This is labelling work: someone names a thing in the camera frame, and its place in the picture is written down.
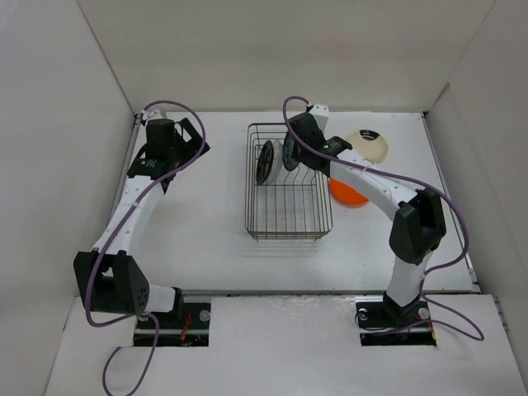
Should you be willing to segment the cream plate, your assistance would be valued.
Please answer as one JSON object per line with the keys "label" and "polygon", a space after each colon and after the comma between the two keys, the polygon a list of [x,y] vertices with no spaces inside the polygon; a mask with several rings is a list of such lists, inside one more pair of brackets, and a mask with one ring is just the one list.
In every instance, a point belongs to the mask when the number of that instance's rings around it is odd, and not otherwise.
{"label": "cream plate", "polygon": [[382,163],[389,153],[387,140],[373,130],[356,130],[349,133],[345,140],[363,158],[374,164]]}

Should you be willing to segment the black plate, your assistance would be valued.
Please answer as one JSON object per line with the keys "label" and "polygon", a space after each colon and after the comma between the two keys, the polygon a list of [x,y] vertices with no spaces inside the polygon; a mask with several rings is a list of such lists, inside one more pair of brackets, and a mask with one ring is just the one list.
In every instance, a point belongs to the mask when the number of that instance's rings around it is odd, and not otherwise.
{"label": "black plate", "polygon": [[274,158],[274,149],[273,143],[270,140],[267,140],[261,149],[257,160],[257,169],[256,169],[256,183],[264,185],[271,174],[271,168]]}

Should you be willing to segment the blue patterned plate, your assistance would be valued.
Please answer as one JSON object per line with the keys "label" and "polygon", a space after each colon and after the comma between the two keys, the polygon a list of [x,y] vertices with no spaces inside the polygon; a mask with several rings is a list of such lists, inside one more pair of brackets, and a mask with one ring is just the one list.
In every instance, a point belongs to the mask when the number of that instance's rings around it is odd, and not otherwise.
{"label": "blue patterned plate", "polygon": [[299,166],[299,162],[295,159],[296,153],[296,141],[289,133],[287,133],[283,143],[282,161],[285,170],[288,172],[293,172]]}

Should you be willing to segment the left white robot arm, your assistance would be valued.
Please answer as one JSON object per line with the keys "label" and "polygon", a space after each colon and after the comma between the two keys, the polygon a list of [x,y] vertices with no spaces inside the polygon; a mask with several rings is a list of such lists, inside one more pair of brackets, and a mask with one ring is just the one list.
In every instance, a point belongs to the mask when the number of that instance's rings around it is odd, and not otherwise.
{"label": "left white robot arm", "polygon": [[145,132],[146,142],[131,161],[109,224],[90,251],[76,255],[73,268],[88,312],[156,313],[164,326],[173,328],[184,319],[182,291],[150,282],[134,256],[176,173],[210,146],[187,118],[149,120]]}

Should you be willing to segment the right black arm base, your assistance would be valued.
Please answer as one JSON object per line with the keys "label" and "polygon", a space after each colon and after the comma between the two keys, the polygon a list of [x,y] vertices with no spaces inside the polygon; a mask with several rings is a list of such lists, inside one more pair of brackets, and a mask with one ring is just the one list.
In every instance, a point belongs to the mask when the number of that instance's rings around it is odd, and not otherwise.
{"label": "right black arm base", "polygon": [[355,323],[363,347],[436,346],[428,304],[415,300],[405,308],[385,295],[361,296],[355,300]]}

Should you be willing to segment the orange plate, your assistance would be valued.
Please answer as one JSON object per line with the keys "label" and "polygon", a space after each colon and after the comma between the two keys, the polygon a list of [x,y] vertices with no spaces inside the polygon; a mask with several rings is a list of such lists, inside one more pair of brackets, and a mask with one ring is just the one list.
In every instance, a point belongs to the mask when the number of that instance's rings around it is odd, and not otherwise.
{"label": "orange plate", "polygon": [[344,205],[346,207],[357,207],[365,205],[369,202],[369,200],[362,194],[358,193],[345,183],[333,178],[329,179],[328,186],[332,197],[340,205]]}

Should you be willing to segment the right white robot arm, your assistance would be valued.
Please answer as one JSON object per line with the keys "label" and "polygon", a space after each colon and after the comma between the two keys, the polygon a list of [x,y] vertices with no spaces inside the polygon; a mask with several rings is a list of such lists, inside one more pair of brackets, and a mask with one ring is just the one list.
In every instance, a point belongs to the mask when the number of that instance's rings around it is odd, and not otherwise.
{"label": "right white robot arm", "polygon": [[381,314],[386,322],[401,324],[410,317],[427,264],[446,235],[440,196],[429,187],[413,189],[383,176],[346,140],[326,139],[309,112],[289,118],[287,128],[295,140],[292,158],[354,189],[392,222],[389,247],[395,261]]}

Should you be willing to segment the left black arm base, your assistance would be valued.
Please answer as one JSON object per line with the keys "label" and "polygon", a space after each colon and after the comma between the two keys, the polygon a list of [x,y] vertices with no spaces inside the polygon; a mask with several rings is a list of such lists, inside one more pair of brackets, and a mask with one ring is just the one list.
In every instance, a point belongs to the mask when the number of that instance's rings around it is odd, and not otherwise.
{"label": "left black arm base", "polygon": [[188,295],[182,313],[153,313],[159,323],[157,347],[207,347],[211,300],[205,295]]}

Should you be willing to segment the clear glass plate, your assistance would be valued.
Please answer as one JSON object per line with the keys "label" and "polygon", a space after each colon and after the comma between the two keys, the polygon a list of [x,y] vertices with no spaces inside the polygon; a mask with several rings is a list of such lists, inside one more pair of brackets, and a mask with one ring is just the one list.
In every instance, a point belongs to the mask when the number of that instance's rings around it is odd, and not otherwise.
{"label": "clear glass plate", "polygon": [[266,184],[270,185],[276,182],[281,169],[283,167],[283,144],[280,140],[276,139],[272,143],[273,158],[271,160],[271,170],[266,179]]}

